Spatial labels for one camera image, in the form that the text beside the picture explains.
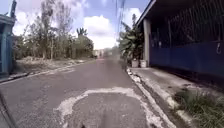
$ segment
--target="cloud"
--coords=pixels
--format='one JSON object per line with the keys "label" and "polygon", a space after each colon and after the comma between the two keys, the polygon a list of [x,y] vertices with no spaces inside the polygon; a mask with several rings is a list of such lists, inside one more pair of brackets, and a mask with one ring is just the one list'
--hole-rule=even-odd
{"label": "cloud", "polygon": [[107,0],[101,0],[101,3],[103,6],[106,6],[107,5]]}
{"label": "cloud", "polygon": [[[42,1],[44,0],[17,0],[17,22],[13,29],[15,35],[23,34],[26,26],[35,20],[36,14],[40,14]],[[62,0],[62,2],[71,8],[71,16],[74,21],[73,28],[75,25],[82,26],[84,9],[90,7],[87,0]]]}
{"label": "cloud", "polygon": [[17,22],[15,24],[15,27],[13,28],[13,33],[15,35],[23,34],[27,25],[32,24],[37,15],[38,14],[32,12],[31,13],[25,13],[22,11],[16,12]]}
{"label": "cloud", "polygon": [[111,48],[116,44],[115,30],[110,20],[104,16],[85,17],[84,28],[93,40],[94,49]]}
{"label": "cloud", "polygon": [[132,26],[132,15],[135,14],[137,17],[137,21],[141,16],[141,11],[138,8],[128,8],[125,9],[123,12],[123,22],[125,22],[127,25]]}

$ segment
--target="tree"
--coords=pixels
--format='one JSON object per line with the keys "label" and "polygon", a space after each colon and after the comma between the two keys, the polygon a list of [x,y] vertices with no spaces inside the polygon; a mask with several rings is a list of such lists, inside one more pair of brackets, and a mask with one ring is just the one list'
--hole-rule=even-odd
{"label": "tree", "polygon": [[23,40],[23,36],[14,36],[13,57],[15,60],[24,57],[26,47],[24,47]]}
{"label": "tree", "polygon": [[84,28],[76,29],[78,36],[87,36],[87,30]]}
{"label": "tree", "polygon": [[54,59],[54,42],[56,42],[55,32],[57,32],[58,29],[54,28],[54,27],[51,27],[50,30],[51,31],[50,31],[49,35],[50,35],[50,39],[51,39],[51,46],[50,46],[51,47],[51,60],[53,60]]}
{"label": "tree", "polygon": [[68,35],[72,29],[73,20],[71,18],[71,9],[65,6],[62,2],[56,5],[56,22],[58,24],[58,48],[60,49],[60,56],[66,57],[67,49],[69,47]]}
{"label": "tree", "polygon": [[47,58],[47,47],[49,44],[49,31],[51,28],[51,20],[53,16],[53,5],[54,0],[45,0],[41,3],[41,28],[42,29],[42,39],[40,41],[40,46],[42,49],[43,59]]}
{"label": "tree", "polygon": [[143,33],[136,27],[136,16],[133,15],[133,28],[129,27],[126,23],[122,22],[122,25],[125,28],[125,32],[120,32],[120,39],[118,42],[119,48],[121,50],[122,56],[127,58],[142,58],[142,50],[143,50]]}
{"label": "tree", "polygon": [[79,36],[76,39],[77,57],[88,57],[93,53],[93,42],[87,36]]}
{"label": "tree", "polygon": [[37,53],[38,53],[38,46],[40,45],[39,44],[39,41],[41,41],[41,28],[40,26],[38,26],[40,23],[38,23],[39,21],[35,21],[35,23],[33,23],[31,26],[30,26],[30,34],[28,35],[28,38],[27,38],[27,41],[26,41],[26,44],[27,46],[30,48],[31,50],[31,55],[36,57],[37,56]]}

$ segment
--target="vegetation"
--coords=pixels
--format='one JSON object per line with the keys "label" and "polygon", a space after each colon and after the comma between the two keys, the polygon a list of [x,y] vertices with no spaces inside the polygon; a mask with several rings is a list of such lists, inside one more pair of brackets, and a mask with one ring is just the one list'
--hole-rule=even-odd
{"label": "vegetation", "polygon": [[135,14],[132,17],[132,21],[132,28],[122,22],[125,32],[120,32],[119,48],[124,59],[142,59],[144,36],[136,26]]}
{"label": "vegetation", "polygon": [[44,0],[41,3],[41,15],[36,16],[33,24],[27,25],[23,35],[15,36],[14,58],[91,56],[93,42],[87,37],[87,30],[80,28],[77,29],[78,37],[71,35],[73,20],[70,12],[71,9],[61,1]]}
{"label": "vegetation", "polygon": [[193,116],[198,127],[224,127],[224,97],[185,90],[178,92],[175,99],[180,103],[179,109],[185,110]]}

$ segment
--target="weed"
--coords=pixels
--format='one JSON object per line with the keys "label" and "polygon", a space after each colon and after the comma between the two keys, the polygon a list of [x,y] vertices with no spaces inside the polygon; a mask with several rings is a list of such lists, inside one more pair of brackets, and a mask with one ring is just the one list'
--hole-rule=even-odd
{"label": "weed", "polygon": [[200,128],[224,128],[224,98],[183,90],[175,94],[179,109],[187,111]]}

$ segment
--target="fence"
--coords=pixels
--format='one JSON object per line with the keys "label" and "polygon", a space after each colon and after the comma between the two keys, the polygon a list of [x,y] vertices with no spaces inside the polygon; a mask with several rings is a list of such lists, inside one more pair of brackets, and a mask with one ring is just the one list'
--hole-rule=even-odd
{"label": "fence", "polygon": [[150,63],[224,78],[224,0],[198,0],[152,32]]}
{"label": "fence", "polygon": [[192,7],[169,17],[156,36],[162,47],[224,41],[224,0],[198,0]]}

